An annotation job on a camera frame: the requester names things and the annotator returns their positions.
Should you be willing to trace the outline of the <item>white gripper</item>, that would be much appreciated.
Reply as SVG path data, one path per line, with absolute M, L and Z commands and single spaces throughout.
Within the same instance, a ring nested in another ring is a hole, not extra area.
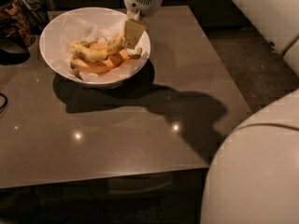
M 142 20 L 153 16 L 162 2 L 163 0 L 124 0 L 129 18 L 125 20 L 123 29 L 122 44 L 125 48 L 135 48 L 146 28 Z

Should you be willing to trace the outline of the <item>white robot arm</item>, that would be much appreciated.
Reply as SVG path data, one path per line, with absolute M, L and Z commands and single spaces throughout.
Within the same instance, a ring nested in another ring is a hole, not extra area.
M 299 0 L 232 0 L 299 75 Z M 223 141 L 193 224 L 299 224 L 299 90 Z

